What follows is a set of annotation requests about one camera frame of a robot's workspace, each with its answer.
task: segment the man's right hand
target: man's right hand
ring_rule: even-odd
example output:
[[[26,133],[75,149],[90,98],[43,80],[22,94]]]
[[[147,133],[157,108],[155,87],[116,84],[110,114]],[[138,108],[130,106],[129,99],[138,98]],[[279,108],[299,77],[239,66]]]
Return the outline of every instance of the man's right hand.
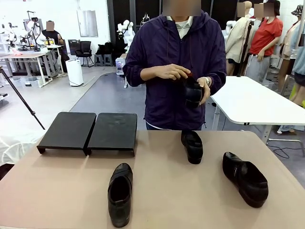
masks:
[[[179,80],[181,77],[186,79],[186,74],[191,73],[190,70],[173,63],[165,66],[155,66],[153,68],[155,76],[162,79]]]

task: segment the red t-shirt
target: red t-shirt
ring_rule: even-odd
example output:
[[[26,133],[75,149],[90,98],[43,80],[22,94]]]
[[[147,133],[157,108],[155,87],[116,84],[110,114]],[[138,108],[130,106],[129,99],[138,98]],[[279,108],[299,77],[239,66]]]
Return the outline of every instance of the red t-shirt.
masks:
[[[273,22],[267,24],[267,20],[264,20],[261,26],[256,31],[250,53],[258,54],[267,44],[273,41],[276,37],[280,37],[283,31],[283,22],[278,18],[275,18]],[[275,47],[265,51],[265,56],[271,56],[274,52]]]

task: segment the beige jacket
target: beige jacket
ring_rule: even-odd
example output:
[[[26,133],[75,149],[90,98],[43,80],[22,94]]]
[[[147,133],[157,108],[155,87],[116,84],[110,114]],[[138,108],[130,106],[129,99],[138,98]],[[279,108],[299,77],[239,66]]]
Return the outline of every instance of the beige jacket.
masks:
[[[297,24],[292,26],[291,29],[289,30],[289,32],[284,37],[284,40],[282,42],[284,47],[283,47],[282,56],[281,56],[283,59],[286,59],[286,60],[290,59],[290,56],[291,56],[291,48],[290,48],[291,39],[292,39],[292,36],[293,36],[296,28],[298,26],[300,26],[300,24],[301,24],[301,21],[299,21]]]
[[[248,32],[248,18],[250,18],[249,14],[244,18],[239,19],[231,30],[225,44],[226,59],[233,59],[235,62],[240,63],[244,42]]]

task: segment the black tripod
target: black tripod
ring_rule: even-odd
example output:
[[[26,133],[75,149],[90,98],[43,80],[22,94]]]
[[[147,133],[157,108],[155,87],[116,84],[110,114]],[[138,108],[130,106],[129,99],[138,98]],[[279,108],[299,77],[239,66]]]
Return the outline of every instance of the black tripod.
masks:
[[[27,107],[27,109],[29,110],[29,112],[31,113],[32,116],[34,116],[34,118],[37,120],[37,122],[39,123],[39,125],[45,130],[45,128],[43,127],[43,125],[41,124],[41,122],[38,120],[38,118],[35,115],[35,111],[33,111],[30,106],[27,104],[27,102],[24,100],[24,98],[22,97],[22,95],[19,93],[19,91],[17,90],[17,88],[15,87],[15,85],[10,81],[10,78],[7,76],[7,74],[4,72],[4,70],[2,69],[2,66],[0,66],[0,73],[2,73],[4,75],[4,78],[9,82],[9,84],[11,85],[11,87],[14,89],[14,91],[16,92],[16,94],[19,96],[19,98],[21,99],[21,101],[23,102],[23,104]]]
[[[243,66],[243,63],[244,63],[244,56],[246,55],[246,51],[247,51],[247,47],[248,47],[248,40],[249,40],[250,32],[251,32],[251,29],[252,29],[253,25],[254,25],[254,21],[250,21],[249,26],[248,26],[248,32],[247,32],[246,40],[244,42],[243,54],[242,54],[242,57],[240,59],[240,65],[239,65],[237,77],[240,77],[240,74],[242,72],[242,66]]]

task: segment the black leather shoe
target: black leather shoe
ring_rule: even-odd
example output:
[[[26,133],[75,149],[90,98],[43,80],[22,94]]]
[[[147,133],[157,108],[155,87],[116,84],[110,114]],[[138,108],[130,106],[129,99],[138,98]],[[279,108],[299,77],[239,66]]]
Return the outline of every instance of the black leather shoe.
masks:
[[[186,106],[189,108],[197,108],[203,98],[203,89],[193,77],[188,77],[184,83],[184,94]]]
[[[183,130],[181,142],[186,149],[189,162],[195,165],[199,164],[203,156],[203,145],[198,134],[195,131]]]
[[[239,190],[245,202],[253,208],[260,208],[268,197],[268,182],[251,162],[242,161],[238,156],[226,152],[223,171]]]
[[[108,187],[108,210],[112,224],[126,226],[132,205],[132,169],[126,163],[116,167]]]

